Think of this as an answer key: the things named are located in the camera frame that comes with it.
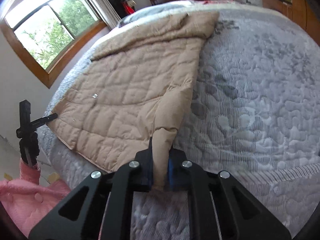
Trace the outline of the left forearm pink sleeve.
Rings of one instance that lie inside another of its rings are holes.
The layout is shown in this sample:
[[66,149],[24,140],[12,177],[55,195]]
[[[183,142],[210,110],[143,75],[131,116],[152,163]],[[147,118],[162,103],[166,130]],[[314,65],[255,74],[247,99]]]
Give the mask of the left forearm pink sleeve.
[[20,160],[20,177],[1,181],[1,204],[25,237],[71,191],[61,179],[41,186],[40,175],[39,165],[29,167]]

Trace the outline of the left hand black glove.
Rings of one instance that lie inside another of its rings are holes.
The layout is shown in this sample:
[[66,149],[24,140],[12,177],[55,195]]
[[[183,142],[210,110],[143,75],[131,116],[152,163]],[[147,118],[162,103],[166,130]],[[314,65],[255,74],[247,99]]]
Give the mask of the left hand black glove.
[[39,141],[36,132],[33,132],[23,137],[20,142],[21,158],[29,167],[34,167],[37,164],[37,157],[39,156]]

